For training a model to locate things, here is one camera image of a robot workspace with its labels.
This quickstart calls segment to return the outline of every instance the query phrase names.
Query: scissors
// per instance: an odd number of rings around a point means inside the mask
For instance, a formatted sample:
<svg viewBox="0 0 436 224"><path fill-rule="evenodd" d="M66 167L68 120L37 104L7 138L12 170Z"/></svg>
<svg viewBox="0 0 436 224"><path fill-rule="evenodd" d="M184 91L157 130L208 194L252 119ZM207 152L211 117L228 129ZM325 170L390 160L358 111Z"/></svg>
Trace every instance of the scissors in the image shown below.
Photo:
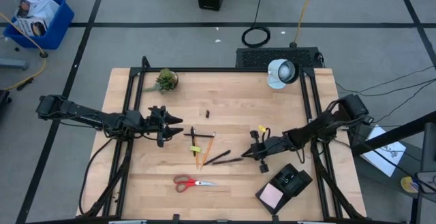
<svg viewBox="0 0 436 224"><path fill-rule="evenodd" d="M194 186L215 186L215 183L204 182L196 179L192 179L188 175L177 175L173 179L174 183L176 183L176 192L182 193L189 187Z"/></svg>

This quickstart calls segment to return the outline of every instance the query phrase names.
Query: succulent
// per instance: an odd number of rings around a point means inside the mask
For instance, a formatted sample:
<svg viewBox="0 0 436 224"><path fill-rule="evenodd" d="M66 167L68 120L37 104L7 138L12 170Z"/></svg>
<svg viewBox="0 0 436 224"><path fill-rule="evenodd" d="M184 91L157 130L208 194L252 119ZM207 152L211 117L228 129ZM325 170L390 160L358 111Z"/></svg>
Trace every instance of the succulent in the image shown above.
<svg viewBox="0 0 436 224"><path fill-rule="evenodd" d="M146 88L144 91L161 91L161 93L162 91L171 91L176 88L177 82L177 74L170 71L168 68L164 68L161 70L159 77L157 77L155 85L151 88Z"/></svg>

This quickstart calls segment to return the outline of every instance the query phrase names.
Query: wooden table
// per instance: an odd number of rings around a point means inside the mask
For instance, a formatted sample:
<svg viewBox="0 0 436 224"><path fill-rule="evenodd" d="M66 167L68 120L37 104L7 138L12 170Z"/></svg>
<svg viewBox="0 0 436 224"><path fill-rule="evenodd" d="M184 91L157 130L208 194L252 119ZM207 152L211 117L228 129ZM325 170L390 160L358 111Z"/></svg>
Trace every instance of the wooden table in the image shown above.
<svg viewBox="0 0 436 224"><path fill-rule="evenodd" d="M331 69L316 69L315 72L324 109L337 98L337 90ZM128 74L129 69L112 70L102 109L104 112L121 112ZM152 86L157 75L146 73L144 88ZM268 87L266 73L189 72L178 75L180 82L175 91L164 95L144 93L140 111L146 117L149 115L148 107L165 105L171 115L184 120L173 127L183 127L185 133L189 133L191 126L196 128L197 133L212 134L215 131L217 135L209 159L228 149L232 152L227 158L239 157L253 143L249 132L258 129L259 125L270 127L271 135L281 135L282 131L307 124L299 81L276 91ZM309 96L312 111L315 111L310 88ZM206 110L211 112L210 118L205 118ZM338 140L348 143L345 132L338 132ZM103 133L97 132L93 153L106 141ZM208 138L198 140L202 148L206 148L208 142ZM89 170L82 201L85 210L91 207L108 184L114 145L112 143L103 150ZM135 140L123 219L172 219L173 214L180 214L183 220L271 220L255 193L285 164L291 163L297 170L305 170L313 182L280 210L280 220L322 220L309 144L305 147L304 164L299 162L296 153L279 153L266 159L270 169L266 174L260 173L260 164L253 159L227 165L207 165L202 171L197 170L195 157L188 151L190 145L191 138L182 133L166 142L164 148L158 148L156 142L145 138ZM360 214L366 215L350 149L334 142L330 144L330 149L340 190ZM184 193L177 193L172 182L176 174L189 174L218 185L193 187ZM334 216L327 185L326 192L330 215ZM117 195L115 191L112 202L116 201ZM111 213L114 213L114 204L111 205Z"/></svg>

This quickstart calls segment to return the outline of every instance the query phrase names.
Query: white lamp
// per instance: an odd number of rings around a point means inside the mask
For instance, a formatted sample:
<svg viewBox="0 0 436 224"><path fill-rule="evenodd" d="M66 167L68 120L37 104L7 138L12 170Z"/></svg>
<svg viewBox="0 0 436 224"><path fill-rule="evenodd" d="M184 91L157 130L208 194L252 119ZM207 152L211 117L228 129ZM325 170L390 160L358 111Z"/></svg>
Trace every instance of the white lamp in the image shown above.
<svg viewBox="0 0 436 224"><path fill-rule="evenodd" d="M286 59L271 61L268 65L268 85L273 89L283 89L286 84L295 82L299 67Z"/></svg>

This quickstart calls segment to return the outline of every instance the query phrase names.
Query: blue plastic box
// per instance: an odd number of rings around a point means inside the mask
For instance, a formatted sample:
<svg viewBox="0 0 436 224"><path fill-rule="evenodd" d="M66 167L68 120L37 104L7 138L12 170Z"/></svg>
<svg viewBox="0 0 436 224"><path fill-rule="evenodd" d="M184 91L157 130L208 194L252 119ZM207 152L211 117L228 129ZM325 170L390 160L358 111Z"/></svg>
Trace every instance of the blue plastic box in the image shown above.
<svg viewBox="0 0 436 224"><path fill-rule="evenodd" d="M69 24L73 20L74 12L69 8L65 0L53 0L59 4L59 9L50 26L47 28L46 34L41 37L30 36L43 49L56 50L62 42L63 36L68 30ZM36 48L25 36L21 35L11 24L8 24L3 35L12 38L17 44L24 48Z"/></svg>

